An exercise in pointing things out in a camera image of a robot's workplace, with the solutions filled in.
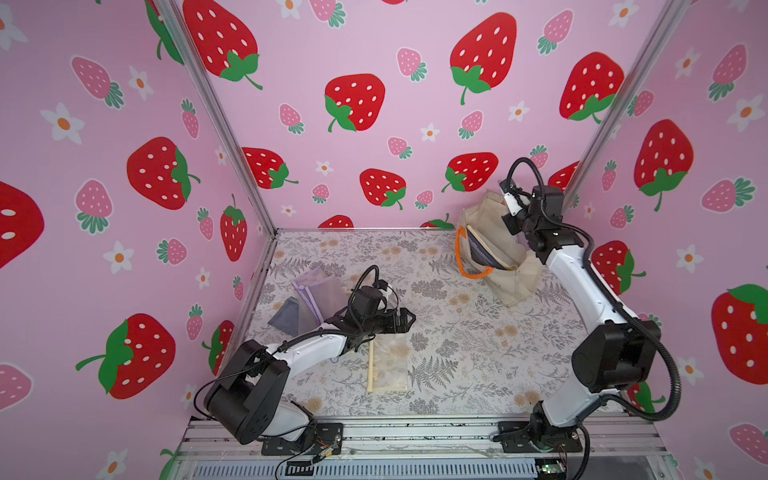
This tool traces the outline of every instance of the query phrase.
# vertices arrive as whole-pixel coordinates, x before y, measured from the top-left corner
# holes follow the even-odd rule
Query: pink wall
[[[641,89],[652,92],[650,106],[622,120],[568,215],[598,245],[624,242],[634,272],[647,274],[633,277],[628,290],[616,287],[633,310],[661,321],[662,340],[677,359],[682,403],[657,428],[689,480],[768,477],[765,18],[765,2],[691,6]],[[744,48],[719,67],[736,45]],[[731,81],[732,91],[710,100],[712,85],[727,91]],[[654,128],[660,121],[662,129]],[[649,182],[665,159],[667,179]],[[604,166],[611,160],[616,177],[606,191],[604,179],[610,185],[612,174],[604,175]],[[673,177],[682,177],[676,187]],[[664,191],[657,212],[658,187]],[[631,222],[624,222],[625,205],[634,210]],[[598,269],[615,279],[605,267]],[[739,288],[744,285],[754,287]],[[647,384],[650,394],[643,386],[638,398],[668,395],[660,360]]]
[[[233,279],[248,291],[266,237],[231,164],[217,161],[219,138],[185,67],[165,47],[157,58],[144,2],[10,0],[0,19],[0,476],[49,478],[54,468],[63,478],[158,478],[170,459],[161,451],[175,450],[193,411],[188,389],[213,378],[201,343],[237,321]],[[75,55],[101,65],[75,62],[90,90]],[[119,109],[104,99],[105,75]],[[169,140],[135,153],[156,137]],[[201,180],[187,202],[184,176],[173,173],[175,184],[164,173],[180,167],[174,145]],[[149,179],[135,190],[129,178],[141,175]],[[75,199],[83,186],[86,204]],[[231,194],[247,225],[237,261],[220,235]],[[186,256],[170,242],[163,263],[156,250],[171,239]],[[210,272],[203,286],[201,268]],[[202,325],[190,341],[196,304]]]
[[[272,1],[177,1],[184,6],[186,22],[238,141],[258,149],[249,151],[253,159],[266,155],[261,157],[266,163],[255,166],[255,175],[263,180],[265,189],[260,193],[282,228],[314,228],[336,215],[348,217],[355,227],[418,227],[432,219],[444,220],[446,214],[454,221],[487,188],[496,189],[515,158],[538,145],[547,149],[538,157],[543,174],[555,175],[580,158],[597,127],[592,117],[581,121],[567,117],[584,103],[582,95],[597,93],[602,99],[618,89],[621,81],[617,79],[623,77],[619,70],[630,68],[664,3],[293,0],[292,8],[287,8]],[[566,9],[570,12],[559,15]],[[545,29],[555,17],[558,20]],[[473,30],[487,19],[483,26],[489,27],[487,31]],[[485,37],[478,41],[479,35]],[[556,49],[541,55],[540,39],[546,43],[547,36],[555,40]],[[232,54],[234,64],[227,58],[230,50],[237,53]],[[592,55],[580,63],[592,52],[608,58]],[[244,61],[256,53],[258,57]],[[425,66],[416,71],[421,62]],[[479,80],[490,91],[464,78],[462,69],[470,64],[481,65]],[[576,76],[569,81],[577,64]],[[464,87],[452,77],[451,66],[458,66],[461,85],[481,91],[467,91],[464,105],[460,104]],[[586,75],[583,68],[588,68]],[[357,83],[360,88],[352,87]],[[571,90],[574,84],[577,91]],[[368,85],[372,90],[363,91]],[[330,133],[334,117],[326,110],[326,94],[332,98],[331,111],[340,112],[337,115],[342,118],[333,123]],[[339,111],[335,102],[349,108]],[[521,121],[515,115],[518,110]],[[479,114],[472,116],[474,112],[482,113],[482,122]],[[597,118],[605,112],[599,111]],[[467,117],[467,125],[462,125]],[[295,128],[299,122],[303,130]],[[345,129],[351,124],[357,131]],[[437,135],[422,133],[430,125],[435,133],[439,130]],[[474,136],[466,134],[468,138],[462,139],[462,127]],[[411,157],[406,158],[406,147]],[[467,190],[458,191],[448,186],[445,174],[449,162],[465,154],[463,165],[472,158],[488,163],[475,177],[455,180],[459,190]],[[482,175],[495,158],[498,168],[491,169],[490,176]],[[463,172],[460,160],[450,163],[459,173]],[[283,162],[288,176],[280,181],[286,178],[286,171],[278,170]],[[325,170],[324,175],[324,164],[333,171]],[[269,176],[267,165],[275,169],[275,177]],[[366,186],[373,194],[385,190],[396,194],[388,202],[391,207],[378,206],[386,201],[383,195],[376,202],[377,195],[368,196],[363,190],[360,176],[368,169],[389,172],[387,179],[382,178],[386,174],[373,173],[374,179],[368,174],[363,180],[374,180]],[[394,180],[406,185],[403,198]],[[319,185],[326,188],[316,191]],[[427,190],[432,195],[419,198]],[[417,200],[430,198],[431,203],[421,201],[427,208],[416,206]]]

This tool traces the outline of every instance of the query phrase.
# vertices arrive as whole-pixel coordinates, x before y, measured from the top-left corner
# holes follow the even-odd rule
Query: white flower
[[[737,100],[736,113],[728,117],[727,124],[736,124],[736,129],[741,132],[746,130],[746,126],[752,120],[758,120],[766,116],[766,112],[760,108],[760,102],[763,101],[763,94],[757,95],[750,101]]]
[[[204,286],[210,286],[210,272],[205,271],[205,267],[200,267],[200,273],[194,276],[197,280],[197,289],[202,290]]]
[[[194,394],[197,391],[197,385],[190,385],[187,384],[187,390],[184,392],[184,394],[179,399],[179,402],[182,402],[184,404],[184,409],[188,409],[190,404],[192,403],[192,400],[194,400]]]
[[[227,164],[227,152],[221,145],[216,149],[216,159],[219,161],[219,165]]]
[[[123,461],[127,454],[128,449],[123,450],[119,454],[109,452],[109,455],[107,455],[107,464],[104,468],[99,470],[99,473],[96,474],[96,478],[98,480],[112,480],[116,475],[125,472],[125,464]]]
[[[690,73],[693,71],[694,63],[699,61],[700,56],[701,53],[694,52],[693,47],[688,48],[688,51],[685,52],[685,56],[676,61],[674,64],[674,66],[677,67],[677,73],[674,75],[674,79],[677,80],[683,75],[690,77]]]
[[[435,141],[435,137],[440,133],[440,130],[435,128],[435,124],[429,124],[427,128],[422,128],[422,141],[429,140]]]
[[[592,207],[592,202],[584,205],[584,216],[586,218],[592,218],[593,213],[594,213],[594,207]]]
[[[531,111],[530,108],[527,108],[525,106],[525,102],[521,101],[517,105],[512,105],[509,108],[509,119],[508,120],[517,120],[517,121],[523,121],[523,115],[527,114],[529,111]]]
[[[750,3],[750,0],[730,0],[728,9],[736,7],[736,11],[741,13],[746,9],[746,6]]]
[[[69,116],[69,111],[61,102],[56,105],[56,111],[40,110],[40,115],[53,125],[51,135],[54,140],[69,138],[78,145],[82,144],[78,133],[85,126],[85,122],[79,118]]]
[[[5,4],[0,4],[0,25],[3,25],[3,28],[0,28],[0,48],[3,50],[7,51],[11,48],[11,40],[27,41],[26,35],[13,25],[11,7]]]
[[[276,0],[279,5],[283,7],[280,9],[280,13],[283,14],[283,18],[288,15],[299,19],[299,7],[303,0]]]
[[[634,0],[624,0],[622,3],[614,3],[614,17],[608,22],[608,26],[619,24],[624,28],[627,26],[629,16],[640,10],[637,5],[632,5]]]
[[[680,372],[680,376],[690,382],[691,385],[696,385],[696,379],[704,378],[704,374],[696,368],[696,359],[691,357],[684,359],[677,357],[677,371]]]
[[[154,90],[152,90],[152,87],[149,86],[147,83],[147,72],[146,71],[136,71],[135,68],[128,65],[128,68],[131,70],[131,77],[133,77],[131,80],[128,81],[128,84],[131,86],[131,88],[135,88],[136,90],[139,90],[139,95],[141,95],[141,100],[147,100],[147,95],[153,94]]]
[[[677,256],[680,258],[677,261],[677,267],[684,266],[689,272],[693,273],[696,269],[696,265],[704,261],[704,257],[696,254],[696,245],[691,245],[685,250],[677,249]]]
[[[133,268],[131,265],[131,257],[134,255],[134,249],[123,248],[123,244],[120,242],[114,243],[114,252],[107,252],[104,254],[104,260],[112,262],[112,275],[122,270],[130,270]]]
[[[315,172],[320,172],[325,177],[328,176],[328,172],[332,172],[333,171],[333,169],[330,166],[330,162],[319,162],[319,161],[316,161],[316,163],[317,163],[317,168],[315,169]]]
[[[694,462],[696,462],[696,471],[694,474],[698,478],[701,478],[701,480],[720,480],[715,473],[715,465],[704,463],[699,460],[698,457],[694,457]]]

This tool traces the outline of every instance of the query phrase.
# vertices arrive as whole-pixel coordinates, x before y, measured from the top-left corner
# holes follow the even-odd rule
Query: red strawberry
[[[712,304],[717,350],[727,369],[745,382],[768,383],[768,290],[757,285],[729,289]]]
[[[406,195],[406,181],[396,174],[369,168],[360,174],[360,187],[366,200],[377,207],[400,206],[400,200]]]
[[[280,122],[288,127],[288,131],[294,135],[301,135],[304,132],[301,115],[288,104],[280,105]]]
[[[240,255],[243,254],[245,240],[248,237],[248,225],[243,211],[237,208],[237,204],[235,204],[234,194],[232,194],[232,204],[225,208],[224,213],[221,214],[219,231],[227,256],[231,261],[237,262]]]
[[[403,76],[411,81],[421,81],[427,75],[427,64],[422,61],[422,54],[410,48],[400,48],[397,51],[397,66]]]
[[[763,465],[768,465],[768,432],[750,423],[736,425],[728,431],[733,444]]]
[[[232,331],[235,329],[235,325],[229,320],[224,320],[221,325],[216,328],[214,336],[210,339],[210,346],[203,341],[203,348],[209,349],[208,354],[208,366],[210,371],[214,375],[219,374],[219,368],[221,367],[221,361],[224,360],[224,354],[227,352],[227,347],[230,344],[232,338]]]
[[[432,199],[435,198],[435,195],[432,193],[431,190],[424,190],[419,195],[416,196],[416,208],[419,210],[424,210],[429,206],[429,204],[432,202]]]
[[[569,120],[584,120],[611,106],[624,81],[624,71],[605,53],[593,51],[579,60],[568,77],[560,99],[560,116]]]
[[[189,98],[185,98],[181,102],[181,121],[190,134],[190,137],[197,138],[197,134],[200,132],[200,122],[197,121],[195,114],[197,113],[192,106],[192,102]]]
[[[99,383],[113,398],[129,399],[160,378],[175,356],[176,342],[170,333],[151,316],[137,313],[109,334],[106,354],[85,359],[75,369],[104,359]]]
[[[654,94],[648,90],[643,90],[639,95],[635,95],[627,107],[627,115],[630,117],[640,117],[654,103]]]
[[[733,91],[735,88],[733,83],[741,78],[744,70],[746,70],[746,45],[734,45],[712,73],[710,100],[718,101]]]
[[[168,52],[170,57],[184,65],[184,60],[181,59],[181,55],[179,55],[179,51],[174,44],[174,40],[170,37],[168,29],[165,27],[165,23],[162,20],[160,12],[157,10],[157,6],[154,4],[154,0],[144,0],[144,4],[147,7],[147,17],[149,18],[149,23],[152,25],[152,29],[157,34],[157,36],[160,37],[160,41],[157,43],[157,59],[162,59],[160,57],[160,46],[165,45],[165,51]]]
[[[422,223],[422,228],[440,228],[443,230],[452,230],[455,228],[453,226],[453,223],[448,223],[448,217],[450,217],[450,214],[445,214],[445,220],[435,219],[430,220],[429,222]]]
[[[551,177],[549,177],[547,185],[550,187],[557,187],[565,192],[565,188],[568,187],[568,184],[571,182],[571,178],[576,172],[576,167],[578,167],[578,162],[574,162],[568,165],[566,168],[556,171]]]
[[[264,148],[243,147],[243,153],[253,177],[256,178],[256,185],[264,189],[282,187],[285,182],[298,184],[298,181],[288,180],[288,165],[283,161],[280,155]]]
[[[178,210],[192,192],[187,159],[174,142],[157,137],[139,147],[128,158],[128,181],[138,193],[168,210]]]
[[[86,180],[74,196],[74,205],[80,210],[77,219],[83,231],[95,235],[109,227],[107,217],[112,215],[112,200],[100,181]]]
[[[200,331],[203,329],[203,307],[196,303],[192,306],[187,320],[187,336],[190,341],[197,339]]]
[[[531,155],[531,161],[538,169],[544,168],[547,164],[547,160],[549,160],[549,154],[544,145],[536,145],[536,148],[532,149],[529,155]]]
[[[326,111],[345,130],[368,130],[376,122],[384,102],[385,88],[379,77],[363,73],[334,78],[326,85]]]
[[[457,192],[473,192],[488,181],[498,166],[498,157],[490,152],[463,154],[448,162],[445,179],[449,182],[445,189],[453,187]]]
[[[0,181],[0,268],[31,247],[44,228],[35,201]]]
[[[157,259],[163,263],[170,263],[171,265],[178,265],[187,258],[187,248],[179,240],[171,238],[170,240],[163,239],[157,245]]]
[[[240,302],[243,301],[243,289],[245,288],[243,286],[243,281],[240,278],[240,276],[235,276],[235,280],[232,280],[232,288],[235,289],[235,298],[238,299]]]
[[[611,158],[608,163],[605,164],[605,172],[603,173],[603,191],[609,191],[614,186],[616,181],[616,162]]]
[[[344,25],[346,13],[341,3],[336,0],[310,0],[312,11],[321,22],[328,22],[331,28],[341,28]]]
[[[263,87],[248,75],[259,67],[259,47],[247,26],[214,0],[184,0],[184,22],[205,68],[217,77]]]
[[[400,158],[410,158],[413,150],[408,146],[408,142],[402,138],[390,137],[386,142],[389,147],[389,153]]]
[[[34,386],[35,381],[21,367],[0,362],[0,412],[27,398]]]
[[[634,184],[649,197],[659,196],[654,211],[661,207],[664,192],[674,190],[694,163],[694,148],[672,121],[656,122],[643,140],[634,165]]]
[[[572,10],[563,10],[544,26],[544,36],[538,39],[538,53],[549,55],[557,47],[558,43],[568,37],[571,25],[574,21]]]
[[[734,182],[726,178],[714,184],[701,197],[701,206],[707,210],[724,214],[734,206],[741,208],[746,205],[754,198],[755,190],[757,187],[752,185],[751,180],[738,178]]]
[[[110,81],[107,70],[97,62],[79,55],[71,59],[72,71],[89,94],[98,100],[103,100],[108,107],[120,110],[125,104],[120,85]]]
[[[328,191],[327,185],[319,184],[312,189],[312,200],[314,200],[316,204],[324,204],[328,201],[328,197],[330,197],[330,192]]]
[[[208,214],[208,210],[200,208],[197,211],[197,221],[200,222],[200,233],[209,242],[214,239],[214,219]]]
[[[633,276],[645,276],[645,272],[634,271],[634,257],[624,242],[614,240],[600,245],[592,252],[592,263],[617,295],[626,292],[632,285]]]
[[[473,94],[491,90],[507,78],[515,53],[518,24],[515,17],[499,12],[491,15],[458,41],[451,52],[453,81]]]
[[[458,137],[462,140],[469,140],[475,136],[475,132],[480,130],[480,127],[482,127],[482,112],[480,110],[473,111],[462,120],[462,126],[458,130]]]
[[[317,228],[355,228],[349,217],[336,215],[322,222]]]
[[[623,208],[619,207],[616,209],[611,216],[610,223],[613,228],[622,229],[627,226],[627,223],[632,223],[633,218],[634,208],[631,205],[624,205]]]

